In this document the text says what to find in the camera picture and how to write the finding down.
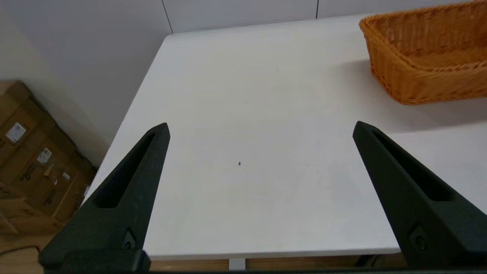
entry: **basket rim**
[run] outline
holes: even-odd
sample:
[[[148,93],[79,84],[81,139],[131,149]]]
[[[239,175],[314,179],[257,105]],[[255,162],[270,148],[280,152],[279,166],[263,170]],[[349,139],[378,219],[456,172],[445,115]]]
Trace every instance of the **basket rim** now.
[[[419,9],[413,9],[408,11],[399,11],[399,12],[390,12],[390,13],[382,13],[371,15],[363,18],[360,20],[359,26],[362,29],[364,34],[372,34],[374,36],[375,41],[378,41],[383,46],[388,48],[395,59],[399,62],[403,63],[404,65],[415,69],[421,70],[424,72],[456,72],[456,71],[464,71],[464,70],[472,70],[472,69],[481,69],[487,67],[487,60],[486,61],[479,61],[469,64],[462,64],[462,65],[455,65],[455,66],[446,66],[446,67],[434,67],[434,66],[425,66],[420,65],[412,61],[406,55],[401,53],[399,49],[393,46],[373,25],[373,21],[380,20],[380,19],[387,19],[392,17],[409,17],[412,15],[417,15],[418,13],[426,13],[432,11],[440,11],[440,10],[457,10],[463,7],[470,7],[470,6],[477,6],[477,5],[485,5],[487,6],[487,0],[475,0],[471,2],[465,3],[456,3],[456,4],[449,4],[449,5],[441,5],[441,6],[434,6],[434,7],[424,7]]]

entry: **wooden floor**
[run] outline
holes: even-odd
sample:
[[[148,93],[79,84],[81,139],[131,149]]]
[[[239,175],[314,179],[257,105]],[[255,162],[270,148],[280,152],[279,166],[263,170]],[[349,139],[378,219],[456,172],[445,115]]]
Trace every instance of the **wooden floor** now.
[[[0,235],[0,252],[13,248],[37,245],[41,249],[53,235],[11,236]],[[330,257],[294,257],[247,259],[248,270],[315,270],[329,268],[352,268],[359,256]],[[400,268],[406,267],[402,254],[379,255],[368,260],[365,267]],[[228,260],[190,260],[190,261],[153,261],[152,271],[228,271]],[[34,248],[15,251],[0,256],[0,274],[2,273],[42,273],[37,263],[37,250]]]

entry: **cardboard box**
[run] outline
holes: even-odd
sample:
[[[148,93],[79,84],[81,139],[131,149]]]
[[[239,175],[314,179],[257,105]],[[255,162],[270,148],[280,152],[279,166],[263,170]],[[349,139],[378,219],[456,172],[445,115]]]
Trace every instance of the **cardboard box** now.
[[[50,217],[13,218],[8,222],[22,234],[41,234],[59,231],[63,223]]]
[[[94,177],[91,164],[88,160],[83,160],[77,153],[74,154],[65,171],[74,173],[70,179],[67,179],[63,174],[59,175],[69,182],[67,187],[58,187],[55,185],[47,190],[38,187],[36,189],[41,191],[41,194],[34,192],[29,197],[2,198],[0,199],[0,214],[3,214],[5,218],[9,220],[17,218],[33,218],[33,220],[31,220],[32,222],[41,220],[43,223],[65,223],[67,220],[71,219],[74,213],[78,210],[83,201],[86,189]],[[49,194],[49,190],[56,188],[58,188],[57,193],[59,193],[61,198],[56,198],[59,199],[59,202],[57,202],[57,205],[53,210],[50,210],[51,205],[54,204],[53,202],[49,206],[45,206],[42,203],[39,204],[38,202],[32,203],[32,200],[42,201],[42,199],[36,199],[36,197],[45,197],[45,194]],[[31,221],[21,222],[17,220],[15,223],[26,225]]]
[[[86,190],[91,185],[93,178],[94,171],[92,166],[88,160],[84,159],[61,205],[55,212],[55,217],[58,220],[67,221],[74,216],[81,206]]]
[[[32,132],[8,161],[0,167],[0,197],[25,196],[26,193],[16,188],[14,182],[19,178],[19,174],[23,171],[29,159],[34,155],[39,155],[37,150],[55,125],[54,120],[49,115],[46,115],[44,121],[37,126],[36,130]]]
[[[57,207],[52,216],[39,216],[40,211],[31,211],[35,215],[26,217],[25,214],[10,215],[15,217],[9,217],[8,222],[19,233],[50,233],[61,229],[67,221],[69,221],[77,212],[86,192],[87,187],[94,178],[94,171],[91,169],[91,164],[87,161],[83,161],[84,165],[80,168],[75,175],[66,195],[64,196],[61,204]],[[25,208],[26,203],[21,204],[19,201],[23,201],[22,198],[17,198],[17,204],[14,204],[13,200],[10,205],[7,205],[5,199],[0,199],[0,212],[3,207],[16,205],[18,209]]]
[[[22,145],[37,125],[42,123],[46,115],[32,100],[27,99],[0,126],[0,166]]]
[[[18,234],[19,232],[7,219],[0,216],[0,234]]]
[[[53,180],[43,177],[25,202],[47,216],[52,216],[70,188],[82,162],[81,156],[73,153],[69,163],[57,177]]]
[[[29,90],[20,81],[0,82],[0,125],[3,125],[29,96]]]
[[[43,177],[54,181],[66,167],[74,152],[75,145],[59,128],[55,127],[26,161],[12,183],[13,187],[20,190],[23,196],[30,195]]]
[[[43,212],[27,204],[24,197],[0,199],[0,212],[7,219],[45,216]]]

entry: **white wall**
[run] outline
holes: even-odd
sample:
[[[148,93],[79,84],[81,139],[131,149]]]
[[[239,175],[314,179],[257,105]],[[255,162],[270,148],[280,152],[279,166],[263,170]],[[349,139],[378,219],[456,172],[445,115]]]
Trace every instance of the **white wall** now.
[[[174,33],[309,20],[318,0],[163,0]]]
[[[111,143],[164,37],[161,0],[1,0]]]
[[[22,79],[79,151],[94,165],[101,163],[110,143],[0,7],[0,80],[10,79]]]
[[[384,13],[470,0],[320,0],[318,18]]]

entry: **sticker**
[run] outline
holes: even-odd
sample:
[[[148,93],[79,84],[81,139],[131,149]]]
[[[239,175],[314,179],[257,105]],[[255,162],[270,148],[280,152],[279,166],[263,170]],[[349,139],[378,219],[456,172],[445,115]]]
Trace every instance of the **sticker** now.
[[[84,196],[86,196],[86,194],[88,193],[88,190],[89,189],[90,189],[90,186],[86,186],[86,190],[85,190],[85,195]]]
[[[19,123],[15,123],[15,125],[5,134],[7,138],[9,138],[14,144],[17,143],[20,138],[24,135],[27,130],[21,126]]]
[[[39,154],[39,157],[37,157],[37,162],[45,165],[47,161],[51,158],[51,155],[53,153],[47,149],[47,147]]]

